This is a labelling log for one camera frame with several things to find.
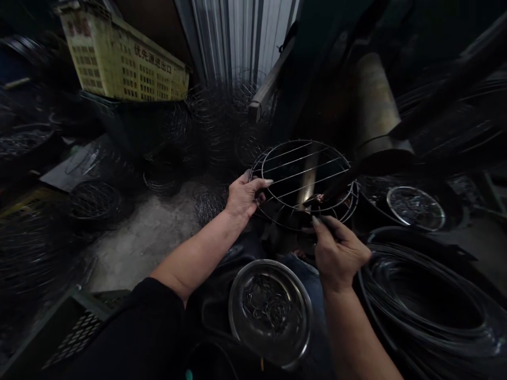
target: green plastic crate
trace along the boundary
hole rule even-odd
[[[115,144],[136,157],[147,155],[163,144],[161,123],[168,101],[138,102],[105,98],[81,91]]]

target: cylindrical metal tube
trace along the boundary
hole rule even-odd
[[[357,64],[359,126],[356,162],[360,172],[392,174],[411,165],[414,152],[408,141],[389,136],[400,122],[380,57],[369,53]]]

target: yellow plastic crate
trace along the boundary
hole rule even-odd
[[[54,10],[85,91],[125,100],[185,99],[190,69],[103,6],[73,0]]]

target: black sleeve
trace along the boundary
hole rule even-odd
[[[66,378],[171,378],[183,314],[183,302],[171,289],[144,279],[101,326]]]

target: plastic crate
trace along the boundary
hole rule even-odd
[[[160,127],[172,102],[119,101],[85,91],[81,97],[91,102],[107,134],[122,151],[143,156],[164,143]]]
[[[129,290],[93,294],[70,290],[9,360],[0,380],[61,378],[102,322],[129,294]]]
[[[54,8],[81,87],[115,99],[184,100],[190,69],[92,0]]]

